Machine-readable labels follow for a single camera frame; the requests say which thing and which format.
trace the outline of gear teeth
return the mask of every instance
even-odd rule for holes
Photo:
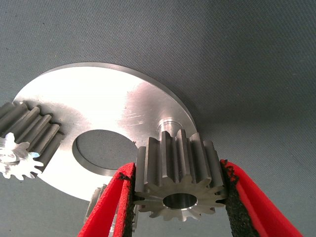
[[[42,173],[59,147],[63,135],[59,132],[60,126],[52,124],[51,119],[51,115],[41,116],[39,107],[29,110],[24,103],[6,103],[0,108],[0,139],[2,143],[5,142],[1,146],[18,154],[20,161],[34,158],[33,168],[28,164],[28,168],[23,169],[25,162],[20,162],[15,166],[19,165],[21,168],[9,169],[18,179],[21,179],[21,175],[33,178]]]
[[[198,133],[187,138],[183,129],[175,137],[166,131],[160,137],[150,137],[147,147],[138,150],[135,192],[144,200],[135,203],[142,206],[140,211],[180,221],[213,214],[214,207],[223,206],[216,201],[226,198],[213,144]]]
[[[4,178],[6,178],[6,179],[11,178],[11,175],[10,175],[10,174],[5,174],[5,173],[2,173],[2,174],[3,174]]]

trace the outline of gray felt surface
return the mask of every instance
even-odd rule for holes
[[[315,12],[313,0],[1,0],[0,104],[64,64],[107,62],[148,74],[183,100],[221,158],[244,168],[312,237]],[[0,177],[0,236],[76,236],[87,205],[41,179]],[[224,209],[186,223],[144,213],[134,236],[228,237],[231,230]]]

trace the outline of metal disc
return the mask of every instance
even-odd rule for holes
[[[135,70],[106,63],[69,64],[50,70],[27,84],[14,102],[40,106],[61,124],[64,140],[39,177],[77,198],[90,200],[96,187],[108,184],[115,170],[80,157],[76,138],[91,130],[117,132],[145,146],[158,130],[175,124],[196,133],[192,116],[166,87]]]

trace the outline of metal gear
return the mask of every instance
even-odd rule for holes
[[[139,148],[135,192],[143,198],[135,202],[140,212],[151,211],[150,217],[165,221],[213,214],[227,196],[212,142],[202,142],[198,133],[187,138],[184,130],[174,138],[164,131],[161,141],[150,137]]]
[[[92,197],[91,197],[91,200],[90,200],[90,203],[89,203],[89,206],[88,206],[88,209],[87,209],[87,212],[85,214],[85,217],[84,217],[84,222],[87,221],[87,219],[89,218],[93,208],[95,207],[95,205],[97,204],[97,202],[99,201],[102,193],[104,192],[105,188],[107,187],[106,184],[104,184],[102,187],[100,188],[97,188]],[[116,213],[114,215],[114,218],[113,218],[113,222],[111,224],[111,228],[110,228],[110,232],[109,232],[109,237],[112,237],[113,236],[113,233],[114,233],[114,228],[115,228],[115,223],[117,221],[117,211],[116,210]],[[135,205],[134,207],[134,218],[132,220],[132,231],[135,232],[136,228],[137,228],[137,219],[138,219],[138,206]]]
[[[44,171],[63,137],[51,118],[24,103],[0,108],[0,172],[5,178],[34,179]]]

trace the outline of small gear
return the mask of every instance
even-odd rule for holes
[[[5,178],[34,179],[44,171],[63,138],[51,118],[24,103],[0,107],[0,172]]]
[[[8,133],[5,138],[0,138],[0,172],[4,178],[11,178],[14,175],[17,179],[23,180],[23,175],[34,179],[33,173],[40,174],[41,171],[35,166],[44,166],[42,162],[34,160],[40,155],[36,152],[28,152],[29,142],[16,144],[13,133]]]
[[[213,214],[227,196],[212,142],[202,142],[198,133],[187,138],[184,130],[174,138],[164,131],[161,141],[150,137],[147,147],[139,148],[135,192],[143,198],[135,202],[140,212],[165,221]]]

